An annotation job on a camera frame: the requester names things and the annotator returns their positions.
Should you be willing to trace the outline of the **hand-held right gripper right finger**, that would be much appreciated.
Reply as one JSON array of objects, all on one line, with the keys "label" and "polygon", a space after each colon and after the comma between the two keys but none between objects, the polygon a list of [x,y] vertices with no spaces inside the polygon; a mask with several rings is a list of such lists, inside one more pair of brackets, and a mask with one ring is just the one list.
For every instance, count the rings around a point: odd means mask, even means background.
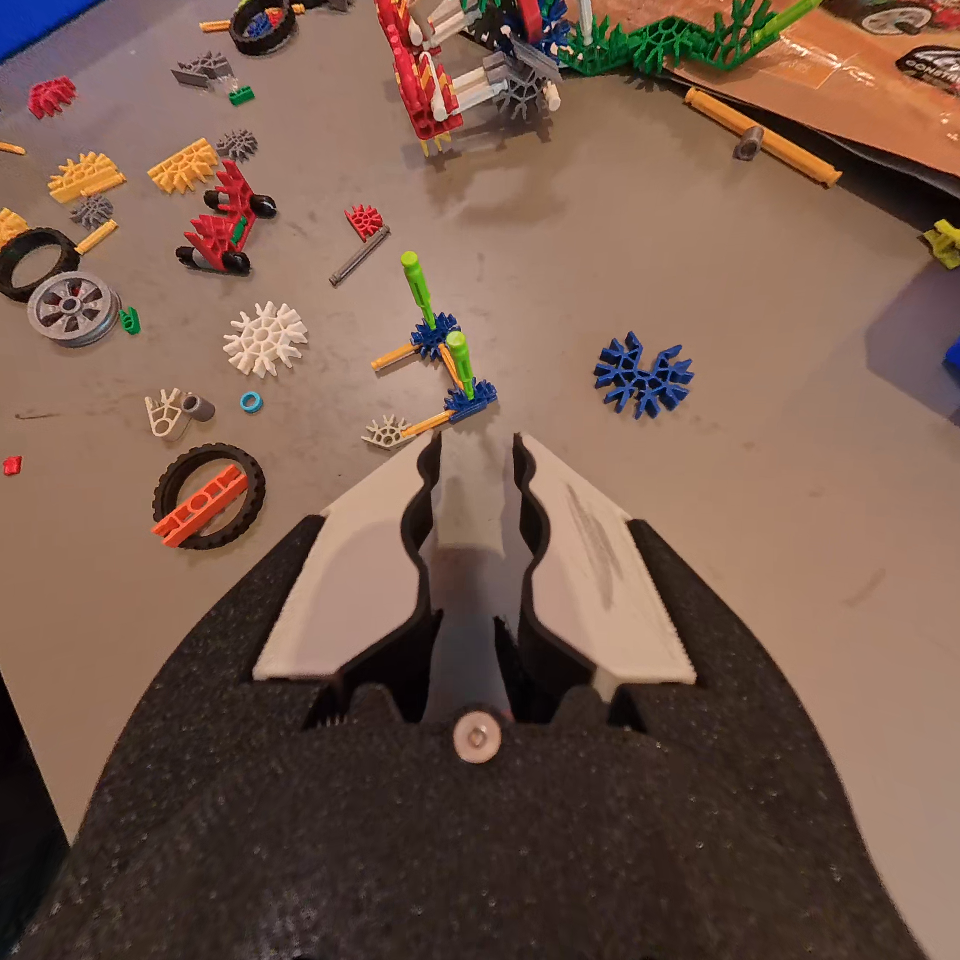
[{"label": "hand-held right gripper right finger", "polygon": [[529,434],[513,437],[519,528],[532,553],[518,650],[541,687],[692,685],[694,667],[628,513]]}]

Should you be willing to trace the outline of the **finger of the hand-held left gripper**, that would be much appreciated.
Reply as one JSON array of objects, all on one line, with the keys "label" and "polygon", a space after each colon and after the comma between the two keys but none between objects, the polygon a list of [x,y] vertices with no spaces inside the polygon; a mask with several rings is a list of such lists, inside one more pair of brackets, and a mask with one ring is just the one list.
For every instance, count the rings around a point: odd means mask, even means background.
[{"label": "finger of the hand-held left gripper", "polygon": [[518,629],[522,576],[531,560],[520,532],[521,495],[510,434],[442,434],[434,528],[421,549],[432,605],[442,610],[427,712],[468,704],[504,711],[509,701],[495,646],[495,618]]}]

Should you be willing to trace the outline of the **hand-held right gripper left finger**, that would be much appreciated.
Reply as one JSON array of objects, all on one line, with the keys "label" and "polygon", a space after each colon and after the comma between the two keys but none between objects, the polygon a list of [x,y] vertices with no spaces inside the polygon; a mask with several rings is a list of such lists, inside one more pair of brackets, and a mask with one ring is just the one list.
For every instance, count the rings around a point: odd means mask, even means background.
[{"label": "hand-held right gripper left finger", "polygon": [[440,454],[440,434],[422,434],[321,512],[254,680],[345,676],[429,608],[420,549],[433,525]]}]

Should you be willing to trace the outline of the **blue green orange rod assembly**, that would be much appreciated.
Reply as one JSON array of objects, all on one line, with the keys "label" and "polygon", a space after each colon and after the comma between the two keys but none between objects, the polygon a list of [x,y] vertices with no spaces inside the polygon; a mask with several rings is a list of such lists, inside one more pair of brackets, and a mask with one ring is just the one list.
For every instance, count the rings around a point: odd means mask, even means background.
[{"label": "blue green orange rod assembly", "polygon": [[498,392],[493,383],[474,376],[470,348],[458,320],[451,314],[433,311],[418,254],[412,250],[403,252],[401,266],[414,303],[421,311],[422,321],[411,332],[407,344],[376,358],[370,366],[378,373],[413,354],[418,354],[427,361],[440,361],[452,381],[452,387],[443,403],[443,411],[426,420],[410,424],[405,431],[407,436],[416,437],[430,429],[447,423],[456,424],[482,412],[498,400]]}]

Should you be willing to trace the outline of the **small white connector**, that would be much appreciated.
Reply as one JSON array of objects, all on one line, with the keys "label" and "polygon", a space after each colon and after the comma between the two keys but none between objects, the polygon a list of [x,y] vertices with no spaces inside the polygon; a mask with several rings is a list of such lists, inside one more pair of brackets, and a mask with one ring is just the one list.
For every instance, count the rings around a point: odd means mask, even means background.
[{"label": "small white connector", "polygon": [[414,439],[413,435],[407,436],[405,433],[409,427],[404,417],[384,414],[381,422],[373,420],[365,426],[366,433],[362,440],[379,450],[395,450]]}]

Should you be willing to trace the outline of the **blue tagged storage bin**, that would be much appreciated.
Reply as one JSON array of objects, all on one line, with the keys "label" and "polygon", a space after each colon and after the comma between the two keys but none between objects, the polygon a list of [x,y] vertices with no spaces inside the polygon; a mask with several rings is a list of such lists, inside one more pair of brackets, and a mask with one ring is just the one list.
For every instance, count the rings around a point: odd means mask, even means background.
[{"label": "blue tagged storage bin", "polygon": [[100,1],[1,1],[1,62],[72,22]]}]

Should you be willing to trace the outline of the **large blue double connector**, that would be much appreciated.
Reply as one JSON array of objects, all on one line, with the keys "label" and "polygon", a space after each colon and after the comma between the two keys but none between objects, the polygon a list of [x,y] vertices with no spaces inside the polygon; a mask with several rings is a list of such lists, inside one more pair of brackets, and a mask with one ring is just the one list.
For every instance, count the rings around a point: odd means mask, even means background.
[{"label": "large blue double connector", "polygon": [[601,350],[594,366],[596,389],[605,388],[604,402],[614,404],[621,413],[634,402],[633,417],[654,419],[662,410],[673,411],[689,394],[694,378],[691,360],[678,360],[682,347],[677,344],[660,351],[648,367],[642,366],[643,345],[633,331],[626,341],[611,339]]}]

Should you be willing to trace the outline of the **white snowflake connector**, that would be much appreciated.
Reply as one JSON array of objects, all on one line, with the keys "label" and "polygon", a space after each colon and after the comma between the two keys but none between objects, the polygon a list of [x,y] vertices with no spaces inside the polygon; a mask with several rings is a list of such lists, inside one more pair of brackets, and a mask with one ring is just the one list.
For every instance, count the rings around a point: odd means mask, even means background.
[{"label": "white snowflake connector", "polygon": [[302,357],[297,345],[307,343],[306,326],[286,303],[277,307],[269,301],[266,306],[256,304],[254,309],[255,316],[241,312],[240,320],[231,321],[236,332],[224,336],[222,349],[229,363],[244,376],[275,377],[278,362],[290,368],[293,359]]}]

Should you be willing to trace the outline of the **dark grey rod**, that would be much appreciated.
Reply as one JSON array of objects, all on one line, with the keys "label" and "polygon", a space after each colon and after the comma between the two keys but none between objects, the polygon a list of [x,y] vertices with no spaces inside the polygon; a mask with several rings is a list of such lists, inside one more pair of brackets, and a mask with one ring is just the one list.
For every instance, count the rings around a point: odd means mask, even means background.
[{"label": "dark grey rod", "polygon": [[391,230],[389,225],[384,224],[378,228],[378,230],[367,239],[363,246],[354,252],[354,254],[347,259],[347,261],[342,265],[342,267],[335,270],[330,278],[329,283],[332,287],[336,288],[342,282],[349,277],[360,265],[362,265],[369,256],[382,245],[382,243],[391,235]]}]

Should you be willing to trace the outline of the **silver wheel hub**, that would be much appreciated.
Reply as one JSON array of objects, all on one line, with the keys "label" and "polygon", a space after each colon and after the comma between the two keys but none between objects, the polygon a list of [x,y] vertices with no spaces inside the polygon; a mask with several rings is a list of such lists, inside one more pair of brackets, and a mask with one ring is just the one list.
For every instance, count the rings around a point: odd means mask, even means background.
[{"label": "silver wheel hub", "polygon": [[61,346],[77,348],[105,336],[122,301],[113,287],[86,270],[67,270],[35,288],[28,301],[31,327]]}]

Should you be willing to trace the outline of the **person's dark clothing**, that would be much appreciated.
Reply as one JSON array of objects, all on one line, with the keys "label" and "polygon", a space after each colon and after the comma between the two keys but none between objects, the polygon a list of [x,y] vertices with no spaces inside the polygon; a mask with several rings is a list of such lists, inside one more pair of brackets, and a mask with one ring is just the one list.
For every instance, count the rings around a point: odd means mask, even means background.
[{"label": "person's dark clothing", "polygon": [[61,821],[1,683],[1,957],[37,913],[69,850]]}]

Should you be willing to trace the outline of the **yellow-green clip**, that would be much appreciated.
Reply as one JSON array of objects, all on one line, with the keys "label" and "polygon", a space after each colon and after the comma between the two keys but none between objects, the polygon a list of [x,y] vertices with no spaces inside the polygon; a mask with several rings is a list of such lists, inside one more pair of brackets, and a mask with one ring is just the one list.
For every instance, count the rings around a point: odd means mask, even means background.
[{"label": "yellow-green clip", "polygon": [[936,221],[933,226],[921,234],[930,247],[932,256],[947,270],[959,268],[959,227],[947,219]]}]

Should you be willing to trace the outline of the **grey connector with clear piece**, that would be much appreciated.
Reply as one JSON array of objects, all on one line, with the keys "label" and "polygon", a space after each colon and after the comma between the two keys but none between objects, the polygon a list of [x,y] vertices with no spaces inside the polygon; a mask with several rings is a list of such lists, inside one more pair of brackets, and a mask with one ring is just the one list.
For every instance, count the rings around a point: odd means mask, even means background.
[{"label": "grey connector with clear piece", "polygon": [[202,90],[220,90],[227,94],[239,90],[239,81],[225,55],[207,51],[171,68],[176,81]]}]

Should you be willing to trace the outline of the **toy packaging bag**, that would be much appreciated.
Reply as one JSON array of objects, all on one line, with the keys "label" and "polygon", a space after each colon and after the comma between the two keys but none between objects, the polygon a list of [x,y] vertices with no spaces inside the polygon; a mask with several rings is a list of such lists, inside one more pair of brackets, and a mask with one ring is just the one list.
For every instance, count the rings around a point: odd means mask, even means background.
[{"label": "toy packaging bag", "polygon": [[822,2],[725,72],[677,74],[958,197],[958,2]]}]

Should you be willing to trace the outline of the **red fan connector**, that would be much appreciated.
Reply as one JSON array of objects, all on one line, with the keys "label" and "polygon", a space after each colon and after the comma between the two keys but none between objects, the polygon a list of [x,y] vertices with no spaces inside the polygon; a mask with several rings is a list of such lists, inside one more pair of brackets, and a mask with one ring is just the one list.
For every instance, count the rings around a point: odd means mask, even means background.
[{"label": "red fan connector", "polygon": [[30,88],[28,110],[37,119],[53,116],[72,104],[76,95],[75,83],[66,76],[43,80]]}]

